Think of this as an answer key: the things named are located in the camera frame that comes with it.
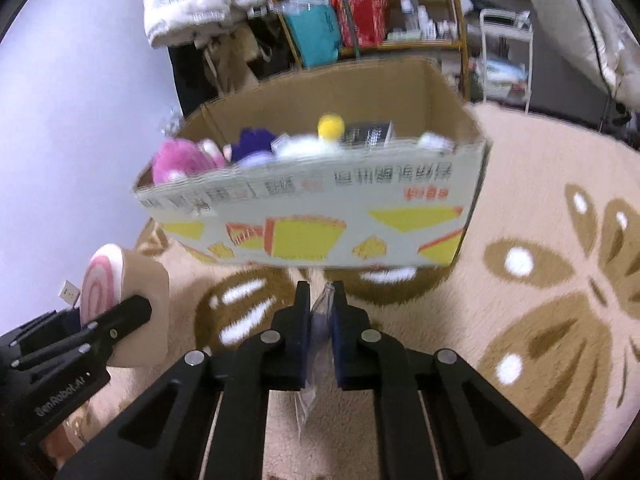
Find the pink swirl roll cake plush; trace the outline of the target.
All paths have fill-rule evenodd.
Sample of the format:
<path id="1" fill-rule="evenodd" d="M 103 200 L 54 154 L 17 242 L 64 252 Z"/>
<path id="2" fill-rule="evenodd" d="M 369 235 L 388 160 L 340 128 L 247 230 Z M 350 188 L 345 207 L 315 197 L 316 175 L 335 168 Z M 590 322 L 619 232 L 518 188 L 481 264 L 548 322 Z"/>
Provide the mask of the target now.
<path id="1" fill-rule="evenodd" d="M 114 320 L 110 367 L 158 365 L 168 353 L 169 276 L 151 257 L 115 244 L 92 256 L 81 285 L 81 324 Z"/>

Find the purple sponge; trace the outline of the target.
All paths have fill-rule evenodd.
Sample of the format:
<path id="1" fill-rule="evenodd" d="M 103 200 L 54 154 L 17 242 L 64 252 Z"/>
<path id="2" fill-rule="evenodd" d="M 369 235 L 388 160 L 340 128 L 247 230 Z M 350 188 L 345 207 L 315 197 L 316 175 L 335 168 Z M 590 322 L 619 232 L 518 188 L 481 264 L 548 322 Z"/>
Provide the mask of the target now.
<path id="1" fill-rule="evenodd" d="M 298 438 L 301 439 L 317 404 L 320 389 L 333 377 L 331 315 L 334 286 L 326 284 L 310 309 L 309 349 L 305 385 L 295 395 L 295 414 Z"/>

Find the beige floral carpet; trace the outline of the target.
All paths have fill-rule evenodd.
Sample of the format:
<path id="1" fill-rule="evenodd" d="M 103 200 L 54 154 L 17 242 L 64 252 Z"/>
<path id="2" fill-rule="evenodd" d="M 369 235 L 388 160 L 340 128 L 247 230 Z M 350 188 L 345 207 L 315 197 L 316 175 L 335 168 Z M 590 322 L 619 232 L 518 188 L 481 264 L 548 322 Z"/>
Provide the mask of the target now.
<path id="1" fill-rule="evenodd" d="M 233 219 L 203 255 L 156 223 L 138 249 L 166 266 L 171 348 L 229 349 L 264 328 L 308 278 L 341 281 L 374 325 L 409 347 L 450 347 L 576 460 L 612 476 L 639 437 L 639 156 L 607 136 L 493 105 L 472 109 L 489 139 L 473 211 L 449 266 L 433 266 L 422 231 L 371 220 L 348 228 L 346 268 L 232 266 L 236 237 L 277 211 Z"/>

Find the pink plush toy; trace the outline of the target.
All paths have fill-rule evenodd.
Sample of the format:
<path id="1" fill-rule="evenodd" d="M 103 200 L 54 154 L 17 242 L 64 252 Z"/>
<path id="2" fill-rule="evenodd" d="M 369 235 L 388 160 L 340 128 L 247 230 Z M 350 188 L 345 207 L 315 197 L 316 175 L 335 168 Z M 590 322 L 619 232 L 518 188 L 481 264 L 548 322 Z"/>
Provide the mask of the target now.
<path id="1" fill-rule="evenodd" d="M 227 164 L 224 154 L 212 140 L 169 139 L 152 158 L 152 180 L 154 184 L 182 180 L 222 169 Z"/>

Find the white and navy plush doll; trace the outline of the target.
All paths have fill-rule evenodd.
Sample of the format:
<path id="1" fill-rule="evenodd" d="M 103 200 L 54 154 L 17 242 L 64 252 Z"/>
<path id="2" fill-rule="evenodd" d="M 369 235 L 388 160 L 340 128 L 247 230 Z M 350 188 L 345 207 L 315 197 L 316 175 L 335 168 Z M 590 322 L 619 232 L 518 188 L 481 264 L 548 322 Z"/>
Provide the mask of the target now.
<path id="1" fill-rule="evenodd" d="M 239 139 L 224 148 L 228 162 L 240 168 L 265 166 L 272 162 L 331 156 L 341 151 L 340 141 L 328 142 L 316 133 L 286 133 L 276 136 L 265 128 L 245 128 Z"/>

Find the printed cardboard box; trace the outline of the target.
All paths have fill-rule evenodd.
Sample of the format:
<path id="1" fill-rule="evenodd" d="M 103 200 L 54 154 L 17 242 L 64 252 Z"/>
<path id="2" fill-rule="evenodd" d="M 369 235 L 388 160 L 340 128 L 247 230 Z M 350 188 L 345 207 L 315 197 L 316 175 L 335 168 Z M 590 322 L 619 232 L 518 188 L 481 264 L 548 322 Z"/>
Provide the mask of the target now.
<path id="1" fill-rule="evenodd" d="M 266 266 L 448 266 L 482 183 L 487 143 L 426 58 L 369 58 L 273 77 L 208 102 L 183 139 L 235 143 L 245 128 L 316 133 L 392 122 L 382 148 L 231 166 L 167 184 L 144 170 L 134 196 L 167 233 L 220 263 Z"/>

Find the yellow plush toy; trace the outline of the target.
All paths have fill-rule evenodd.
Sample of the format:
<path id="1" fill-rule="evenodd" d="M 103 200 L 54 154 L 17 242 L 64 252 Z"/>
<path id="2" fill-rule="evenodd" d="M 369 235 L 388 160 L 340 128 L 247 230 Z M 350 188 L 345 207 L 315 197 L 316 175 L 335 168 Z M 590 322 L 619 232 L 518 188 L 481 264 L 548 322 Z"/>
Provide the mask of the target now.
<path id="1" fill-rule="evenodd" d="M 328 142 L 338 142 L 345 132 L 343 118 L 337 114 L 325 114 L 319 118 L 318 137 Z"/>

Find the beige trench coat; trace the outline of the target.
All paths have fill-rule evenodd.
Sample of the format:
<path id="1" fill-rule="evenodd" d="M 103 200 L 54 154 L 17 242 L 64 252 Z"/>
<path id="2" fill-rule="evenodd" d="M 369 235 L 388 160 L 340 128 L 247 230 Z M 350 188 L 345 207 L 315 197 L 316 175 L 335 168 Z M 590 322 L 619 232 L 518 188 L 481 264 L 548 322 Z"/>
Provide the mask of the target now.
<path id="1" fill-rule="evenodd" d="M 213 38 L 203 50 L 210 73 L 208 79 L 221 96 L 256 87 L 259 81 L 250 62 L 261 57 L 262 51 L 247 24 L 226 36 Z"/>

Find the teal bag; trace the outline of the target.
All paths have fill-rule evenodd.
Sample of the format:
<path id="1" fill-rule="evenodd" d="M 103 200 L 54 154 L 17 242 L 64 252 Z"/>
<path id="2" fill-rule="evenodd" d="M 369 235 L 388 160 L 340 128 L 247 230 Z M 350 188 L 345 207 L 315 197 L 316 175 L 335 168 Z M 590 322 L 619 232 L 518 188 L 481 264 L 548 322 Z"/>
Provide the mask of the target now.
<path id="1" fill-rule="evenodd" d="M 279 8 L 304 67 L 315 68 L 338 60 L 342 36 L 330 0 L 283 0 Z"/>

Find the white rolling cart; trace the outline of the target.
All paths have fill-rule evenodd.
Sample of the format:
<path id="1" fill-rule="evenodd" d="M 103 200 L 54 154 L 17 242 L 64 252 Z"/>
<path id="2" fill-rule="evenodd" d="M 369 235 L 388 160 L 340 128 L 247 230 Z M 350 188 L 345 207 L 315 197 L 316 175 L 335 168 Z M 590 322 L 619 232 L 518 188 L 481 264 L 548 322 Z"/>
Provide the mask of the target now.
<path id="1" fill-rule="evenodd" d="M 529 11 L 480 10 L 480 56 L 476 69 L 482 99 L 529 112 L 533 93 L 534 28 Z M 510 58 L 514 44 L 526 47 L 525 62 Z"/>

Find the wooden bookshelf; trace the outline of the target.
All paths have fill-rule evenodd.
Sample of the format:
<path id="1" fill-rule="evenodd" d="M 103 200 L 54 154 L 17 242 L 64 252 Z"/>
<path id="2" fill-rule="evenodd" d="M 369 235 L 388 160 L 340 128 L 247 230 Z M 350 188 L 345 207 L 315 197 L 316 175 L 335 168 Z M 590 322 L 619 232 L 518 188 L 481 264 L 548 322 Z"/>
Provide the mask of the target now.
<path id="1" fill-rule="evenodd" d="M 385 53 L 440 60 L 450 86 L 471 95 L 468 33 L 461 0 L 269 0 L 298 68 Z"/>

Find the red gift bag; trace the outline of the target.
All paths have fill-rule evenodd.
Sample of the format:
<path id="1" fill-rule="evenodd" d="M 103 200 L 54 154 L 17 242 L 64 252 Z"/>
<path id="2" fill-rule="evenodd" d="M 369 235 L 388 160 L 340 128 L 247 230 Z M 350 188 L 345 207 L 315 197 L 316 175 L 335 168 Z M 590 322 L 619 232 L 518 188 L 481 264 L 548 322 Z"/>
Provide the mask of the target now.
<path id="1" fill-rule="evenodd" d="M 348 0 L 360 47 L 374 47 L 386 39 L 388 0 Z M 341 0 L 330 0 L 340 24 L 343 46 L 351 48 L 346 16 Z"/>

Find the green pole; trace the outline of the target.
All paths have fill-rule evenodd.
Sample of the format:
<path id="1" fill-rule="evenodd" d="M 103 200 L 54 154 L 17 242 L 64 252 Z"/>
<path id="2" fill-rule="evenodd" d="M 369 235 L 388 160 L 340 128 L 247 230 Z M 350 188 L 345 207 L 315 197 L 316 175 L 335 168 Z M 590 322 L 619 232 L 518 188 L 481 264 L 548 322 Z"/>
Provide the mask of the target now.
<path id="1" fill-rule="evenodd" d="M 352 18 L 352 10 L 350 10 L 350 5 L 348 0 L 341 0 L 341 2 L 343 3 L 349 35 L 350 35 L 350 38 L 352 38 L 352 52 L 354 52 L 354 57 L 356 58 L 356 60 L 360 60 L 361 53 L 360 53 L 359 41 L 358 41 L 354 19 Z"/>

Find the cream duvet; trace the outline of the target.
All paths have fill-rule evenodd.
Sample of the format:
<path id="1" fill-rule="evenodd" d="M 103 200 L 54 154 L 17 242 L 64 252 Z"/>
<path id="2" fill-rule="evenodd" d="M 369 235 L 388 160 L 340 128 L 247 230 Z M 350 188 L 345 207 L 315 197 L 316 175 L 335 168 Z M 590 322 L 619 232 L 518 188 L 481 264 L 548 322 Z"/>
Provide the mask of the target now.
<path id="1" fill-rule="evenodd" d="M 639 43 L 612 0 L 530 0 L 562 57 L 614 101 L 639 108 Z"/>

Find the white wall socket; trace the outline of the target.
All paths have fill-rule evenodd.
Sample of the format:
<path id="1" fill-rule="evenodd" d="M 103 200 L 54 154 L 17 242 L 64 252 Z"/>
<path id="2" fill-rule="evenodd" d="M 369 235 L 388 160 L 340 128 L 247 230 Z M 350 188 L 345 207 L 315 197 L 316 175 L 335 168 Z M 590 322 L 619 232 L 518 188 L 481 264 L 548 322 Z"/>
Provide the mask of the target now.
<path id="1" fill-rule="evenodd" d="M 80 288 L 70 281 L 65 281 L 58 296 L 71 308 L 74 308 L 80 298 Z"/>

